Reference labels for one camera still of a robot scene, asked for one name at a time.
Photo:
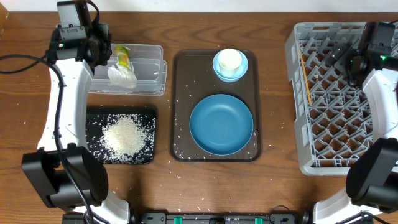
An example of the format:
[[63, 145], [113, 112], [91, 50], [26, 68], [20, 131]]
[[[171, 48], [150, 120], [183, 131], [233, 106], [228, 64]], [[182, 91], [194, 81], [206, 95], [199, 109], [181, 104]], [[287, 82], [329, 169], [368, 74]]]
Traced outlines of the yellow green snack wrapper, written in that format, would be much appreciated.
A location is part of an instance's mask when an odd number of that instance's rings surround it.
[[124, 67], [125, 69], [128, 70], [132, 70], [129, 49], [122, 45], [116, 45], [115, 52], [118, 58], [118, 66]]

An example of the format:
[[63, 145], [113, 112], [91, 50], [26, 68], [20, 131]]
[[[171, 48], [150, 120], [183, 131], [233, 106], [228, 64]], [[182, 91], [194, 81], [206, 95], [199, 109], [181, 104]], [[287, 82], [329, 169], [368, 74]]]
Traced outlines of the wooden chopstick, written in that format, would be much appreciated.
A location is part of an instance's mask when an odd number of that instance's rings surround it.
[[309, 89], [309, 85], [308, 85], [307, 73], [306, 73], [305, 64], [303, 61], [303, 54], [300, 49], [299, 49], [299, 51], [300, 51], [300, 62], [301, 62], [302, 70], [303, 70], [304, 82], [305, 82], [305, 87], [306, 87], [306, 92], [307, 92], [308, 105], [312, 106], [313, 101], [312, 101], [312, 97], [311, 97], [311, 93], [310, 93], [310, 89]]

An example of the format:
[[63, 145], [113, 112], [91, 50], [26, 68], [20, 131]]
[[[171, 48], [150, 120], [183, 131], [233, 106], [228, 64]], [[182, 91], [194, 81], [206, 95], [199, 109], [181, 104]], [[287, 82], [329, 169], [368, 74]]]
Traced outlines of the white tissue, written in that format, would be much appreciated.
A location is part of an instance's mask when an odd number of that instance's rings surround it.
[[112, 65], [108, 68], [108, 77], [111, 85], [133, 89], [137, 86], [137, 77], [131, 62]]

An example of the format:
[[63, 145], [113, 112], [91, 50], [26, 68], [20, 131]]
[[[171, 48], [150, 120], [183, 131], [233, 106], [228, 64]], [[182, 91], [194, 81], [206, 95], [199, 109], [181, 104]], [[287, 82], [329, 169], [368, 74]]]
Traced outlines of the dark blue plate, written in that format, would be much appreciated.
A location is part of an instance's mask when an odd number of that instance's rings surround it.
[[202, 99], [191, 112], [189, 130], [203, 151], [229, 156], [241, 151], [251, 140], [254, 118], [239, 98], [215, 94]]

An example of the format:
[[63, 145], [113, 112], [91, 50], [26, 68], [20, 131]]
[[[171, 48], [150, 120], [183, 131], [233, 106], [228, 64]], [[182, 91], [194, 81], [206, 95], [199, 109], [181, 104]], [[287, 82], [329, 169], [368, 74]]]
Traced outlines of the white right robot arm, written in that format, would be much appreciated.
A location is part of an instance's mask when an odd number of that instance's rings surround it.
[[393, 22], [367, 22], [358, 48], [345, 60], [350, 84], [362, 89], [373, 122], [372, 146], [351, 166], [346, 186], [317, 202], [309, 223], [383, 222], [397, 211], [397, 59], [391, 56]]

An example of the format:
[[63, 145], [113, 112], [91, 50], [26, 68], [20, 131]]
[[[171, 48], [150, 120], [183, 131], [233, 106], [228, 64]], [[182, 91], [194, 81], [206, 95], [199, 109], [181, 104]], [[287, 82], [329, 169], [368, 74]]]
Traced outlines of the grey dishwasher rack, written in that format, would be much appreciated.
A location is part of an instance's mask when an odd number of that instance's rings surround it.
[[[397, 59], [397, 23], [391, 56]], [[294, 123], [300, 170], [305, 175], [346, 175], [372, 146], [373, 122], [366, 95], [351, 87], [344, 67], [326, 65], [326, 57], [343, 42], [358, 48], [366, 22], [303, 22], [285, 43], [292, 82]], [[308, 105], [300, 51], [312, 97]]]

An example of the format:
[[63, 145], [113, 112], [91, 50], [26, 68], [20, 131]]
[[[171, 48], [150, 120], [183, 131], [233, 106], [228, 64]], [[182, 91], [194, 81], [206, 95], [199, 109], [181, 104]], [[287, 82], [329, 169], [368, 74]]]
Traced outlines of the clear plastic bin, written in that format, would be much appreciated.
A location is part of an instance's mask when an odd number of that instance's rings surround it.
[[90, 86], [90, 93], [106, 95], [161, 96], [164, 94], [167, 79], [167, 62], [163, 59], [164, 50], [159, 45], [122, 44], [129, 49], [130, 62], [135, 79], [110, 79], [108, 70], [117, 68], [117, 44], [112, 44], [112, 55], [106, 66], [97, 66]]

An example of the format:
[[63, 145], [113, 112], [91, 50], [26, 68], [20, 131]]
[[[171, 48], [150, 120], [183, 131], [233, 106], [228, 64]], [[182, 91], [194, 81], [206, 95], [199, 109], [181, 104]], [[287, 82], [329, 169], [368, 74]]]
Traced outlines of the light blue small bowl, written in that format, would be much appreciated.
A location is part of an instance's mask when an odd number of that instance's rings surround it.
[[244, 74], [247, 72], [247, 70], [248, 70], [248, 59], [247, 59], [247, 57], [246, 57], [240, 50], [238, 50], [238, 51], [239, 51], [239, 53], [240, 53], [241, 56], [242, 56], [242, 63], [241, 63], [241, 65], [240, 65], [240, 67], [238, 68], [238, 70], [237, 70], [235, 76], [233, 76], [232, 78], [225, 78], [225, 77], [223, 77], [223, 76], [221, 75], [221, 73], [220, 73], [220, 69], [219, 69], [219, 66], [218, 66], [218, 54], [219, 54], [220, 52], [218, 52], [218, 53], [214, 56], [214, 58], [213, 58], [213, 63], [212, 63], [212, 65], [213, 65], [213, 70], [215, 71], [217, 77], [218, 77], [220, 80], [222, 80], [222, 81], [224, 81], [224, 82], [228, 82], [228, 83], [235, 82], [235, 81], [239, 80], [241, 77], [243, 77]]

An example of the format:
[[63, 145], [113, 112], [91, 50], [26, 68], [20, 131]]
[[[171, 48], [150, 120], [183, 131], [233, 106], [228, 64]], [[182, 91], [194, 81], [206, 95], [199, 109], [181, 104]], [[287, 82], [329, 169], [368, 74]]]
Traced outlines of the cream paper cup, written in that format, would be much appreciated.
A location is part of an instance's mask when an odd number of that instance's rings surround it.
[[242, 56], [236, 49], [224, 49], [218, 54], [218, 66], [220, 73], [225, 78], [235, 76], [242, 63]]

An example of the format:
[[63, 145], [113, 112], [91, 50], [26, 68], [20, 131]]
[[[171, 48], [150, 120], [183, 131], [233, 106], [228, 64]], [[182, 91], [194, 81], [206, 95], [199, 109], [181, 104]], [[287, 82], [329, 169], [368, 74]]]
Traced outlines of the brown serving tray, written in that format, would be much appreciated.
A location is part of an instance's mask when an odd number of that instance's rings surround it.
[[[172, 82], [172, 120], [170, 153], [181, 162], [252, 162], [262, 152], [261, 110], [256, 56], [244, 50], [248, 70], [235, 82], [220, 80], [213, 70], [213, 58], [217, 50], [183, 50], [174, 58]], [[251, 140], [239, 152], [229, 156], [217, 156], [203, 151], [191, 137], [189, 119], [199, 101], [215, 94], [232, 95], [242, 100], [254, 118]]]

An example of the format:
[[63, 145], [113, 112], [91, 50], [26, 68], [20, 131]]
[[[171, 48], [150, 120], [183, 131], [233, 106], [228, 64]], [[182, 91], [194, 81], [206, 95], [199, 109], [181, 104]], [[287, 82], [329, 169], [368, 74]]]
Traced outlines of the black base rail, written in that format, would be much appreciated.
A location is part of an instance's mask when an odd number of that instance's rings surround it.
[[166, 214], [145, 213], [141, 216], [132, 215], [129, 223], [135, 224], [299, 224], [312, 223], [307, 212], [301, 217], [295, 212], [273, 212], [271, 214]]

